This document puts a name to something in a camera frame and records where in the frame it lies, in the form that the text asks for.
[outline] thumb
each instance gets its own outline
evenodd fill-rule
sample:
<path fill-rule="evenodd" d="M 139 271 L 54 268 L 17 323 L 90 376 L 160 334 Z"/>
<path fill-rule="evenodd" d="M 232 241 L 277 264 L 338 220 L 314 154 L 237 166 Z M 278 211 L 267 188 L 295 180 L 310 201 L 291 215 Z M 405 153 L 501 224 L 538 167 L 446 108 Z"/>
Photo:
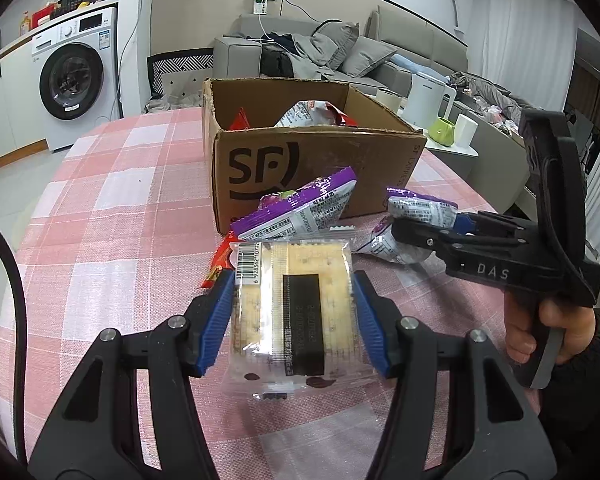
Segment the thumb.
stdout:
<path fill-rule="evenodd" d="M 539 317 L 545 326 L 565 329 L 562 348 L 555 360 L 559 365 L 581 353 L 596 333 L 596 315 L 592 308 L 547 298 L 540 303 Z"/>

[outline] barcode number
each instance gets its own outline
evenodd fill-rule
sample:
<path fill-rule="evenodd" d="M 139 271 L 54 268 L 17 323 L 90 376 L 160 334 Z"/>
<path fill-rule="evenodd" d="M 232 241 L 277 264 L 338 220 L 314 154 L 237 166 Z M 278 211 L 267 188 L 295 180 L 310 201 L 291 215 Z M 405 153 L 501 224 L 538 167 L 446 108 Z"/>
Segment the barcode number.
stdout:
<path fill-rule="evenodd" d="M 235 280 L 245 284 L 260 283 L 260 243 L 242 243 L 238 246 Z"/>

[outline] electric kettle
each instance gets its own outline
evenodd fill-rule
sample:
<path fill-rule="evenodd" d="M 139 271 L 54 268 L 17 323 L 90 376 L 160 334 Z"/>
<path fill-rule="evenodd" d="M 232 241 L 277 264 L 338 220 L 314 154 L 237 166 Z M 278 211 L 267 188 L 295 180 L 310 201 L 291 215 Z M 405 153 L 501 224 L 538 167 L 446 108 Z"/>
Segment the electric kettle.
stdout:
<path fill-rule="evenodd" d="M 418 72 L 411 76 L 411 92 L 402 120 L 419 128 L 428 130 L 438 118 L 442 98 L 448 95 L 444 119 L 449 118 L 451 107 L 456 100 L 456 90 L 430 75 Z"/>

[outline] green cup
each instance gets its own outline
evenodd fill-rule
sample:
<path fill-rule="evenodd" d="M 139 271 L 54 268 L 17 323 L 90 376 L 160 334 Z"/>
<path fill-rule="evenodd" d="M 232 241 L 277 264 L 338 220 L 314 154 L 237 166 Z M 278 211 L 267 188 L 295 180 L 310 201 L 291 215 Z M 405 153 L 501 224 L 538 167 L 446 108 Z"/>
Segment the green cup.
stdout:
<path fill-rule="evenodd" d="M 442 117 L 438 117 L 429 128 L 429 137 L 443 146 L 451 146 L 454 143 L 455 129 L 455 124 Z"/>

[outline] beige wall panel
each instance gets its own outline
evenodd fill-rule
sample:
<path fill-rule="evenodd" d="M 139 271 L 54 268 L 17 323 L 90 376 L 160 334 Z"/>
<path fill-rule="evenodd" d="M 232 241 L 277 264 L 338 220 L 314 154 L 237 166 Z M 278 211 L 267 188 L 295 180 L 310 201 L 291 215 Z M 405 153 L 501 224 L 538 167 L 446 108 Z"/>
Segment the beige wall panel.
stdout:
<path fill-rule="evenodd" d="M 281 1 L 269 1 L 267 13 L 279 16 Z M 151 54 L 212 46 L 245 12 L 253 0 L 153 0 Z"/>
<path fill-rule="evenodd" d="M 342 20 L 343 22 L 360 23 L 360 34 L 365 30 L 366 19 L 378 5 L 388 5 L 383 0 L 289 0 L 302 6 L 316 20 Z M 290 18 L 306 18 L 302 10 L 282 3 L 282 16 Z"/>

